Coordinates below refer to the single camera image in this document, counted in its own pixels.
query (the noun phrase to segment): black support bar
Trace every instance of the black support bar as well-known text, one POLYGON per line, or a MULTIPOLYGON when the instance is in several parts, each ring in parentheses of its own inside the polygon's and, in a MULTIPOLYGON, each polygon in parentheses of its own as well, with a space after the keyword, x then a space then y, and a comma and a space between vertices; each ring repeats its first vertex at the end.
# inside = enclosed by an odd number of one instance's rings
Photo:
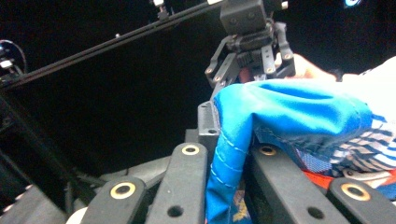
POLYGON ((205 222, 206 148, 177 146, 148 214, 147 224, 205 222))

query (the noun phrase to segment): black background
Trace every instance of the black background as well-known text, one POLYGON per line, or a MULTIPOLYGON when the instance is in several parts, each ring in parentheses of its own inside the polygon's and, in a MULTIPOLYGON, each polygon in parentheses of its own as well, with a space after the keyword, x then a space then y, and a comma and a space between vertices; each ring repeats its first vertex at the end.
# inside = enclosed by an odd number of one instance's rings
MULTIPOLYGON (((323 69, 360 73, 396 54, 395 3, 292 0, 275 19, 323 69)), ((174 11, 199 1, 169 1, 174 11)), ((156 20, 148 1, 3 1, 0 38, 33 71, 156 20)), ((66 157, 92 175, 170 155, 209 99, 204 71, 225 33, 212 11, 42 77, 16 96, 66 157)))

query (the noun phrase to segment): black metal rod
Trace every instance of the black metal rod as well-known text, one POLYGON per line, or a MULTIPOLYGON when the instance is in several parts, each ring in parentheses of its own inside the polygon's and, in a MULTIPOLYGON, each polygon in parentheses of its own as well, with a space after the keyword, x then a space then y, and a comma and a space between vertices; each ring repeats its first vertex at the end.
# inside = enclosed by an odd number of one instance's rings
POLYGON ((64 69, 70 65, 73 65, 75 63, 79 63, 81 61, 87 60, 95 55, 101 54, 103 52, 106 52, 108 50, 117 48, 121 45, 124 45, 126 43, 129 43, 133 40, 136 40, 140 37, 146 36, 153 34, 155 32, 161 31, 169 26, 178 24, 182 21, 185 21, 187 19, 190 19, 192 17, 201 15, 207 11, 210 11, 212 9, 215 9, 219 6, 221 6, 221 3, 217 3, 215 5, 209 5, 207 2, 202 3, 196 7, 191 7, 187 10, 184 10, 182 12, 179 12, 175 15, 170 16, 167 20, 164 21, 156 21, 150 25, 147 25, 145 27, 139 28, 135 31, 132 31, 128 34, 121 35, 120 37, 117 37, 115 39, 108 40, 105 43, 102 43, 100 45, 97 45, 93 48, 86 49, 80 53, 77 53, 75 55, 72 55, 70 57, 67 57, 63 60, 60 60, 59 62, 52 63, 50 65, 47 65, 43 68, 37 69, 29 74, 26 74, 24 76, 20 76, 19 79, 14 82, 13 84, 10 84, 9 86, 4 87, 4 89, 10 90, 13 89, 17 86, 26 84, 28 82, 31 82, 35 79, 38 79, 40 77, 49 75, 53 72, 59 71, 61 69, 64 69))
POLYGON ((23 113, 22 106, 10 96, 0 91, 0 111, 10 116, 21 131, 22 137, 46 162, 49 168, 65 182, 71 182, 78 197, 88 204, 95 192, 79 183, 73 173, 72 164, 63 156, 61 150, 39 128, 38 124, 27 113, 23 113))

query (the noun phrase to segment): screw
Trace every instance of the screw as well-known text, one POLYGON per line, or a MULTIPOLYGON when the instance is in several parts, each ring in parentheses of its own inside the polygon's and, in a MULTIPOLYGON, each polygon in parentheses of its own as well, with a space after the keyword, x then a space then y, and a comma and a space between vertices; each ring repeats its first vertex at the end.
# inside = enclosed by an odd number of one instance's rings
POLYGON ((254 20, 254 18, 256 17, 256 14, 254 12, 249 12, 247 15, 247 19, 248 20, 254 20))
POLYGON ((267 68, 267 70, 265 70, 266 71, 266 73, 273 73, 273 72, 275 72, 275 69, 274 68, 267 68))
POLYGON ((230 24, 231 25, 236 25, 238 23, 238 20, 236 18, 231 18, 230 19, 230 24))

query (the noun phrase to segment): blue cloth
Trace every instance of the blue cloth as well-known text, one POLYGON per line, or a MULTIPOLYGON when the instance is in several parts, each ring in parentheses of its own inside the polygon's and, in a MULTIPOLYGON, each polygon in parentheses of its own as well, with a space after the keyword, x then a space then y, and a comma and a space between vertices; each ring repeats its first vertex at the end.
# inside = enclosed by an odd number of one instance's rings
POLYGON ((334 85, 273 79, 218 93, 221 132, 206 186, 209 224, 233 221, 231 204, 253 133, 285 149, 296 163, 298 150, 326 166, 340 145, 371 128, 368 105, 334 85))

